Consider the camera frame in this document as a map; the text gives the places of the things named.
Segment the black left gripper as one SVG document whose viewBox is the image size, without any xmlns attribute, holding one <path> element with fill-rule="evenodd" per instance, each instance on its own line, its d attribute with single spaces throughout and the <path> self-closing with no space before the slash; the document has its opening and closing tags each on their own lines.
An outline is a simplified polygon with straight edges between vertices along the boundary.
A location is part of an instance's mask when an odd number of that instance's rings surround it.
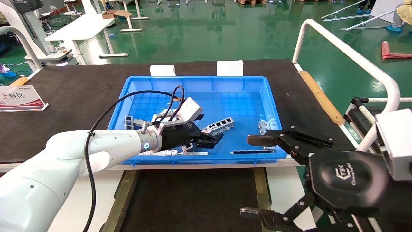
<svg viewBox="0 0 412 232">
<path fill-rule="evenodd" d="M 202 120 L 203 117 L 204 114 L 201 113 L 196 118 L 191 119 L 190 122 Z M 160 151 L 187 145 L 192 140 L 197 148 L 213 149 L 223 137 L 224 134 L 215 136 L 205 134 L 194 123 L 174 125 L 163 129 Z"/>
</svg>

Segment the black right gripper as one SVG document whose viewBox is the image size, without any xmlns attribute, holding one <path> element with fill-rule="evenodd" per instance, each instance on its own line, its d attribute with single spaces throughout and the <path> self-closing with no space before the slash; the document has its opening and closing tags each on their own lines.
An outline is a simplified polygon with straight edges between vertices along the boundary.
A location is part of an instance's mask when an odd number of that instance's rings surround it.
<svg viewBox="0 0 412 232">
<path fill-rule="evenodd" d="M 242 217 L 260 220 L 271 231 L 303 232 L 294 220 L 315 201 L 329 210 L 361 217 L 381 213 L 381 202 L 384 189 L 390 183 L 390 174 L 379 155 L 361 151 L 320 150 L 332 148 L 333 138 L 310 133 L 306 128 L 297 126 L 267 130 L 263 135 L 250 134 L 246 141 L 252 146 L 279 146 L 297 163 L 307 165 L 312 193 L 305 194 L 284 214 L 244 207 L 240 209 Z"/>
</svg>

